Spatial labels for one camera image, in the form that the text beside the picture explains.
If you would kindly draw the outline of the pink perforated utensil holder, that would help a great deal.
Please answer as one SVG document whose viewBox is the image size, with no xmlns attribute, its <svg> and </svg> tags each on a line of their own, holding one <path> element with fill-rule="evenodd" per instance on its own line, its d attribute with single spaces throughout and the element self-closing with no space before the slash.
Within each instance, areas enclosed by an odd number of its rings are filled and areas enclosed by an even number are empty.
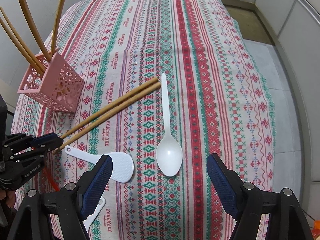
<svg viewBox="0 0 320 240">
<path fill-rule="evenodd" d="M 84 80 L 58 52 L 55 52 L 50 62 L 42 54 L 37 54 L 36 58 L 44 64 L 46 71 L 41 76 L 29 66 L 18 94 L 24 94 L 51 110 L 74 113 Z"/>
</svg>

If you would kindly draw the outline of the wooden chopstick pair upper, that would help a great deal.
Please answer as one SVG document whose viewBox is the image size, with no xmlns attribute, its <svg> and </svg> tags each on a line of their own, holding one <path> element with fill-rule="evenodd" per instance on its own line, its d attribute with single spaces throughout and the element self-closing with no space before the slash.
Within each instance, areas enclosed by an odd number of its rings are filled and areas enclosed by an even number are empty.
<svg viewBox="0 0 320 240">
<path fill-rule="evenodd" d="M 129 91 L 126 94 L 124 94 L 123 96 L 117 98 L 116 100 L 112 101 L 111 103 L 109 103 L 108 105 L 103 107 L 101 110 L 99 110 L 96 113 L 94 113 L 94 114 L 90 115 L 89 117 L 87 117 L 84 121 L 80 122 L 78 125 L 76 125 L 72 129 L 68 130 L 65 134 L 61 135 L 60 138 L 61 139 L 65 139 L 66 137 L 68 137 L 72 133 L 76 132 L 77 130 L 79 130 L 82 127 L 86 126 L 88 123 L 90 123 L 93 120 L 95 120 L 96 118 L 102 116 L 103 114 L 105 114 L 109 110 L 111 110 L 111 109 L 115 108 L 116 106 L 118 106 L 119 104 L 129 100 L 129 98 L 131 98 L 132 96 L 140 93 L 144 89 L 148 88 L 149 86 L 151 86 L 151 85 L 153 85 L 154 83 L 157 83 L 157 82 L 158 82 L 158 78 L 157 77 L 153 77 L 149 81 L 147 81 L 147 82 L 143 83 L 142 85 L 132 89 L 131 91 Z"/>
</svg>

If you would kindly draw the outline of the red plastic spoon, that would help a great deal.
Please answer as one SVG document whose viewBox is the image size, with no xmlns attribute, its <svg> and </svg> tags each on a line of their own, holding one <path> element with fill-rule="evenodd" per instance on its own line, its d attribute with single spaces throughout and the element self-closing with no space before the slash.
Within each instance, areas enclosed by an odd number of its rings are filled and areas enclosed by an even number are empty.
<svg viewBox="0 0 320 240">
<path fill-rule="evenodd" d="M 52 186 L 52 188 L 55 190 L 55 191 L 60 191 L 60 188 L 59 186 L 56 184 L 56 182 L 54 181 L 54 179 L 52 178 L 52 175 L 50 174 L 49 170 L 47 167 L 44 167 L 43 168 L 43 172 L 44 172 L 44 175 L 46 176 L 47 180 L 49 181 L 50 185 Z"/>
</svg>

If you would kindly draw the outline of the wooden chopstick pair lower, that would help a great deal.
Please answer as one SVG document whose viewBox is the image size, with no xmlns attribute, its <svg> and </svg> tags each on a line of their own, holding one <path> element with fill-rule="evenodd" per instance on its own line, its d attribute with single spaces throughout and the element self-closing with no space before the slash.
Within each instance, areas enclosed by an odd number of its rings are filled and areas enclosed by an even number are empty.
<svg viewBox="0 0 320 240">
<path fill-rule="evenodd" d="M 80 137 L 82 137 L 85 134 L 87 134 L 88 132 L 90 132 L 93 128 L 99 126 L 100 124 L 102 124 L 103 122 L 105 122 L 106 120 L 111 118 L 112 116 L 116 115 L 117 113 L 119 113 L 120 111 L 125 109 L 126 107 L 132 105 L 133 103 L 137 102 L 138 100 L 140 100 L 141 98 L 145 97 L 146 95 L 152 93 L 154 90 L 159 89 L 160 87 L 161 87 L 161 83 L 160 82 L 154 83 L 153 85 L 151 85 L 148 88 L 144 89 L 140 93 L 138 93 L 138 94 L 132 96 L 131 98 L 129 98 L 129 100 L 119 104 L 118 106 L 116 106 L 115 108 L 109 110 L 108 112 L 106 112 L 102 116 L 100 116 L 100 117 L 96 118 L 95 120 L 93 120 L 92 122 L 88 123 L 86 126 L 84 126 L 81 129 L 79 129 L 79 132 L 76 135 L 71 137 L 68 141 L 64 142 L 59 148 L 57 148 L 54 151 L 53 154 L 58 153 L 59 151 L 61 151 L 67 145 L 71 144 L 72 142 L 78 140 Z"/>
</svg>

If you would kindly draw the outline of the white rice paddle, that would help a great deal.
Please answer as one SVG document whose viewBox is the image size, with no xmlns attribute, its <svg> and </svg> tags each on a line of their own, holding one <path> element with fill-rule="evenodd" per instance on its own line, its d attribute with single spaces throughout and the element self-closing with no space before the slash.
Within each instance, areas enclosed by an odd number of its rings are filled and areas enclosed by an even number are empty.
<svg viewBox="0 0 320 240">
<path fill-rule="evenodd" d="M 84 220 L 84 226 L 87 230 L 87 232 L 89 232 L 89 228 L 92 225 L 92 223 L 94 222 L 94 220 L 97 218 L 97 216 L 99 215 L 100 211 L 103 209 L 103 207 L 106 204 L 106 200 L 104 197 L 101 197 L 99 200 L 99 203 L 97 204 L 97 207 L 95 208 L 95 211 L 93 214 L 89 215 L 87 217 L 86 220 Z"/>
<path fill-rule="evenodd" d="M 103 154 L 90 154 L 71 146 L 66 146 L 64 152 L 67 155 L 71 155 L 94 165 L 103 156 Z M 108 155 L 113 162 L 111 179 L 119 183 L 127 183 L 130 181 L 134 173 L 134 163 L 131 156 L 124 152 L 110 152 L 105 153 L 105 155 Z"/>
</svg>

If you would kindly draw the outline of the wooden chopstick pair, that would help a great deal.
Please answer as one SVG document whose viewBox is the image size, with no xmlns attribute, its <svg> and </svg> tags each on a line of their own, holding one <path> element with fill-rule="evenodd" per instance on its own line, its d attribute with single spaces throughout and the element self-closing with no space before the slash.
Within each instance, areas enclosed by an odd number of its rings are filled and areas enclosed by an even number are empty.
<svg viewBox="0 0 320 240">
<path fill-rule="evenodd" d="M 76 132 L 77 130 L 79 130 L 82 127 L 86 126 L 88 123 L 90 123 L 93 120 L 95 120 L 96 118 L 102 116 L 103 114 L 105 114 L 109 110 L 111 110 L 111 109 L 115 108 L 116 106 L 118 106 L 119 104 L 129 100 L 129 98 L 131 98 L 132 96 L 140 93 L 144 89 L 148 88 L 149 86 L 151 86 L 151 85 L 153 85 L 154 83 L 157 83 L 157 82 L 158 82 L 158 78 L 157 77 L 153 77 L 149 81 L 147 81 L 147 82 L 143 83 L 142 85 L 132 89 L 131 91 L 129 91 L 126 94 L 124 94 L 123 96 L 117 98 L 116 100 L 112 101 L 111 103 L 109 103 L 108 105 L 103 107 L 101 110 L 99 110 L 96 113 L 94 113 L 94 114 L 90 115 L 89 117 L 87 117 L 84 121 L 80 122 L 78 125 L 76 125 L 72 129 L 68 130 L 65 134 L 61 135 L 60 138 L 61 139 L 65 139 L 66 137 L 68 137 L 72 133 Z"/>
<path fill-rule="evenodd" d="M 87 134 L 88 132 L 90 132 L 93 128 L 99 126 L 100 124 L 102 124 L 103 122 L 105 122 L 106 120 L 111 118 L 112 116 L 116 115 L 117 113 L 119 113 L 120 111 L 125 109 L 126 107 L 132 105 L 133 103 L 137 102 L 138 100 L 140 100 L 141 98 L 145 97 L 146 95 L 152 93 L 154 90 L 159 89 L 160 87 L 161 87 L 161 83 L 160 82 L 154 83 L 153 85 L 151 85 L 148 88 L 144 89 L 140 93 L 138 93 L 138 94 L 132 96 L 131 98 L 129 98 L 129 100 L 119 104 L 118 106 L 116 106 L 115 108 L 109 110 L 108 112 L 106 112 L 102 116 L 100 116 L 100 117 L 96 118 L 95 120 L 93 120 L 92 122 L 88 123 L 86 126 L 84 126 L 81 129 L 79 129 L 79 132 L 76 135 L 71 137 L 68 141 L 64 142 L 59 148 L 57 148 L 54 151 L 53 154 L 58 153 L 59 151 L 61 151 L 67 145 L 71 144 L 72 142 L 78 140 L 80 137 L 82 137 L 85 134 Z"/>
</svg>

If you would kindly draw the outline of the patterned striped tablecloth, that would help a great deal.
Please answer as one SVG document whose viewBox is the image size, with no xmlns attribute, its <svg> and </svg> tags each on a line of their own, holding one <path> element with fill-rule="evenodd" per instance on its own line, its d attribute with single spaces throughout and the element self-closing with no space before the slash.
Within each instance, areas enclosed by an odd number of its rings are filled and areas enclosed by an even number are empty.
<svg viewBox="0 0 320 240">
<path fill-rule="evenodd" d="M 160 90 L 73 142 L 91 154 L 125 152 L 135 164 L 129 182 L 108 182 L 91 239 L 229 239 L 235 222 L 206 171 L 212 153 L 243 181 L 272 191 L 274 105 L 221 0 L 83 0 L 63 15 L 57 46 L 85 82 L 76 112 L 21 95 L 12 133 L 62 135 L 165 74 L 171 133 L 183 150 L 180 172 L 166 177 L 156 161 Z"/>
</svg>

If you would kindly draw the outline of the wooden chopstick upright in holder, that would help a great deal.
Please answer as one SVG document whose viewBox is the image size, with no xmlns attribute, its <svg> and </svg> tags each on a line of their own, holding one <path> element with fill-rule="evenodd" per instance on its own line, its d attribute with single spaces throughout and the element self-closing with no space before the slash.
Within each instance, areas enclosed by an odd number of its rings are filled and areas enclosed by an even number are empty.
<svg viewBox="0 0 320 240">
<path fill-rule="evenodd" d="M 53 27 L 53 35 L 52 35 L 52 42 L 51 42 L 51 52 L 50 55 L 53 56 L 56 51 L 56 41 L 57 41 L 57 35 L 60 25 L 60 18 L 62 15 L 62 10 L 64 7 L 66 0 L 59 0 L 59 5 L 57 7 L 56 17 L 55 17 L 55 23 Z"/>
</svg>

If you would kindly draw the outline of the wooden chopstick leaning in holder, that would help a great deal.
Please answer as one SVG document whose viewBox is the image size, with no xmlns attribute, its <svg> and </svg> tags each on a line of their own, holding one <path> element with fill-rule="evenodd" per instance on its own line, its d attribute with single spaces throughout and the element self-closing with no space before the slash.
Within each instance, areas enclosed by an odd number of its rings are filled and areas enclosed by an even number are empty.
<svg viewBox="0 0 320 240">
<path fill-rule="evenodd" d="M 0 23 L 4 31 L 7 33 L 8 37 L 11 39 L 15 47 L 18 49 L 18 51 L 23 55 L 23 57 L 30 63 L 30 65 L 40 74 L 40 76 L 43 76 L 43 71 L 37 64 L 33 61 L 31 56 L 25 51 L 23 46 L 20 44 L 18 39 L 13 35 L 13 33 L 9 30 L 9 28 L 6 26 L 4 21 L 0 18 Z"/>
</svg>

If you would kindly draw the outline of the white plastic spoon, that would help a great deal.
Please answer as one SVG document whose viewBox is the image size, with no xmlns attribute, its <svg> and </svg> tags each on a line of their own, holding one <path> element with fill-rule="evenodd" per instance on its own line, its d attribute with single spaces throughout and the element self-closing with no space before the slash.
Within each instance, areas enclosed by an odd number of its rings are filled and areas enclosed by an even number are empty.
<svg viewBox="0 0 320 240">
<path fill-rule="evenodd" d="M 173 177 L 181 168 L 183 152 L 180 144 L 171 135 L 169 95 L 165 73 L 161 75 L 161 93 L 164 137 L 157 146 L 156 160 L 162 173 L 167 177 Z"/>
</svg>

